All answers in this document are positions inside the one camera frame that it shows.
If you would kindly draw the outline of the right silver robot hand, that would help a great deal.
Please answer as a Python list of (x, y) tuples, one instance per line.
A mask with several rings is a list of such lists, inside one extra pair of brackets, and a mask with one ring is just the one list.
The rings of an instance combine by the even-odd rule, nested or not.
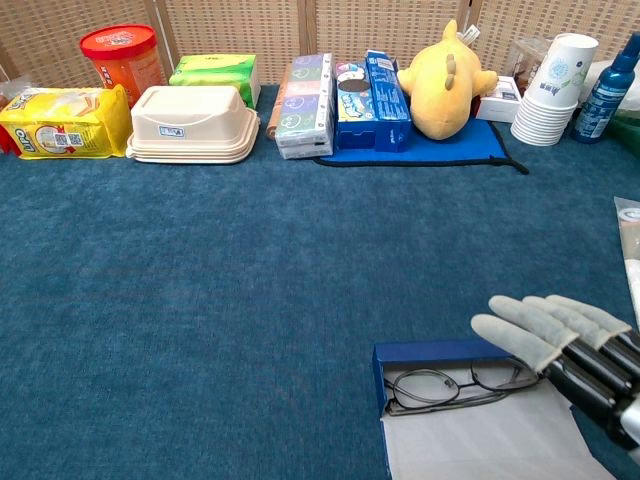
[(560, 295), (496, 295), (471, 327), (548, 379), (608, 437), (639, 457), (639, 334), (610, 313)]

